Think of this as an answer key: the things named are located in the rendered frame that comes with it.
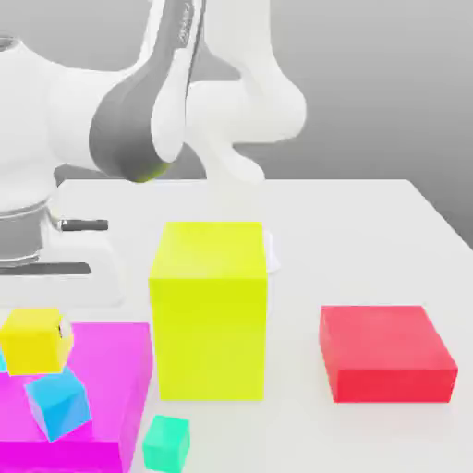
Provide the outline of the small green cube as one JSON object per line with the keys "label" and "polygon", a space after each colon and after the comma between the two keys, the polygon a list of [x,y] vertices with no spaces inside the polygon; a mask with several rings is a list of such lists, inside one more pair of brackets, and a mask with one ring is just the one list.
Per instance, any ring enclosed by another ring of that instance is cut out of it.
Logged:
{"label": "small green cube", "polygon": [[156,415],[143,443],[147,469],[163,473],[181,473],[190,447],[189,421]]}

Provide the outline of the large yellow box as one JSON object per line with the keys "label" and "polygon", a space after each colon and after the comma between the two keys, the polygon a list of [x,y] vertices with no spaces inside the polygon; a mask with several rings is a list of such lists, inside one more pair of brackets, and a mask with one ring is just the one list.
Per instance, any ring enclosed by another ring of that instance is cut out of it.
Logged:
{"label": "large yellow box", "polygon": [[261,223],[166,223],[149,291],[163,400],[264,397],[268,274]]}

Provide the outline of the small yellow cube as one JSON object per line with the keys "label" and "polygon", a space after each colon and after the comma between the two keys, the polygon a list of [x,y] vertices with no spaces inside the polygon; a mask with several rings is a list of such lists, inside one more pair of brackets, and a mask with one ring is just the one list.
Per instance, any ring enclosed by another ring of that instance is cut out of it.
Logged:
{"label": "small yellow cube", "polygon": [[18,308],[9,313],[0,328],[0,347],[10,376],[63,370],[73,346],[61,346],[58,324],[62,316],[56,308]]}

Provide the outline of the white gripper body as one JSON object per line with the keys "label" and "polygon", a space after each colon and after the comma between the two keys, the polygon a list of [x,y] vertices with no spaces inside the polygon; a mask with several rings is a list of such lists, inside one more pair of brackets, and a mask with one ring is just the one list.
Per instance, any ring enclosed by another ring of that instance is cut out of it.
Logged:
{"label": "white gripper body", "polygon": [[122,299],[113,263],[0,260],[0,308],[109,307]]}

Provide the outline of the large red box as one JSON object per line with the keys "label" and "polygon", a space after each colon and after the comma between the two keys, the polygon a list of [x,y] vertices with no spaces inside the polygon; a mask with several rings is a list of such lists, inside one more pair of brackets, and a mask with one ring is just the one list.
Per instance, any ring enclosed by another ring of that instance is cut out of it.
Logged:
{"label": "large red box", "polygon": [[421,306],[323,306],[319,343],[336,403],[448,403],[455,360]]}

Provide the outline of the large magenta box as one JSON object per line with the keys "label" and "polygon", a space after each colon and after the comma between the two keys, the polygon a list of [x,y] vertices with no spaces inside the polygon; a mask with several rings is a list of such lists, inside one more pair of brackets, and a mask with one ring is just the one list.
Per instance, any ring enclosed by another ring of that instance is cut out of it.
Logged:
{"label": "large magenta box", "polygon": [[29,377],[0,373],[0,473],[129,473],[152,375],[145,322],[77,322],[68,367],[91,421],[53,443],[34,420]]}

